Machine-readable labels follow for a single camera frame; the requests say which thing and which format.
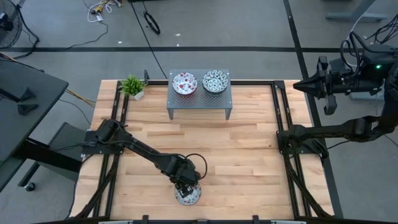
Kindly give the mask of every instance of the wooden table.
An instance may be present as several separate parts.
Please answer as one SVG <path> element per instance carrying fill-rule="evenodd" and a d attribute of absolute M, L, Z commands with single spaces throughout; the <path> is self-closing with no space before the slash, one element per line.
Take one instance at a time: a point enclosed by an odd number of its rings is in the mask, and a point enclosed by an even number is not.
<path fill-rule="evenodd" d="M 93 130 L 111 116 L 116 82 L 101 82 Z M 293 122 L 311 126 L 304 94 L 292 87 L 295 82 L 285 81 Z M 126 129 L 135 138 L 160 152 L 199 153 L 207 160 L 208 174 L 200 181 L 201 199 L 195 205 L 183 206 L 175 199 L 174 186 L 166 176 L 151 162 L 125 150 L 119 163 L 111 219 L 140 220 L 143 215 L 151 220 L 250 220 L 253 215 L 260 219 L 293 219 L 285 166 L 277 149 L 271 87 L 233 85 L 232 94 L 234 110 L 229 121 L 220 110 L 178 110 L 174 120 L 169 120 L 167 86 L 147 86 L 141 100 L 130 100 Z M 279 101 L 283 105 L 280 93 Z M 72 216 L 82 210 L 96 190 L 102 158 L 95 155 L 83 164 Z M 300 158 L 307 188 L 323 209 L 333 214 L 319 157 L 302 154 Z M 192 157 L 192 161 L 203 173 L 203 161 L 199 157 Z M 303 215 L 297 188 L 296 192 Z M 100 214 L 104 213 L 105 203 L 103 197 Z"/>

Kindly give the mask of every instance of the gray floor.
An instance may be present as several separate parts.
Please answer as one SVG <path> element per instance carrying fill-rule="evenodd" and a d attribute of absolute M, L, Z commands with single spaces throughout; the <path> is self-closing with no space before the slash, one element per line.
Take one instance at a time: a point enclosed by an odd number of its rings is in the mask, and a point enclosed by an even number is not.
<path fill-rule="evenodd" d="M 86 0 L 87 4 L 97 1 Z M 353 23 L 327 21 L 328 11 L 349 11 L 359 1 L 291 0 L 298 36 L 302 47 L 339 47 Z M 141 3 L 134 3 L 141 13 Z M 162 29 L 160 36 L 146 28 L 152 46 L 263 46 L 293 47 L 285 9 L 279 0 L 169 0 L 147 2 L 149 12 Z M 397 12 L 396 1 L 376 1 L 370 12 L 385 13 L 390 19 Z M 86 20 L 86 7 L 81 0 L 26 0 L 22 13 L 28 26 L 36 32 L 39 47 L 68 47 L 95 39 L 104 32 L 101 24 Z M 104 13 L 109 33 L 99 41 L 82 47 L 147 47 L 131 7 Z M 387 23 L 361 24 L 355 31 L 369 35 Z M 391 44 L 398 44 L 398 38 Z M 15 47 L 28 47 L 25 33 Z M 9 52 L 10 56 L 18 53 Z M 310 74 L 315 71 L 318 56 L 306 53 Z M 336 58 L 338 54 L 326 54 Z M 301 79 L 295 53 L 277 52 L 156 52 L 163 69 L 228 68 L 233 78 Z M 102 79 L 124 78 L 129 74 L 142 77 L 143 69 L 151 78 L 162 78 L 149 52 L 35 52 L 21 62 L 44 69 L 46 73 L 69 82 L 69 89 L 95 100 Z M 70 97 L 62 99 L 76 103 L 91 119 L 93 109 Z M 323 125 L 342 123 L 347 119 L 375 114 L 375 101 L 352 101 L 338 96 L 338 109 L 332 116 L 323 115 L 323 101 L 317 103 Z M 377 104 L 379 113 L 382 102 Z M 58 102 L 32 134 L 49 142 L 55 131 L 66 121 L 87 129 L 79 111 Z M 397 133 L 389 135 L 398 141 Z M 328 144 L 340 139 L 328 141 Z M 364 144 L 347 143 L 330 151 L 331 163 L 345 218 L 398 222 L 398 149 L 387 138 Z M 40 168 L 32 180 L 34 192 L 17 187 L 17 182 L 29 168 L 26 162 L 0 194 L 0 223 L 32 223 L 65 218 L 73 198 L 74 182 Z"/>

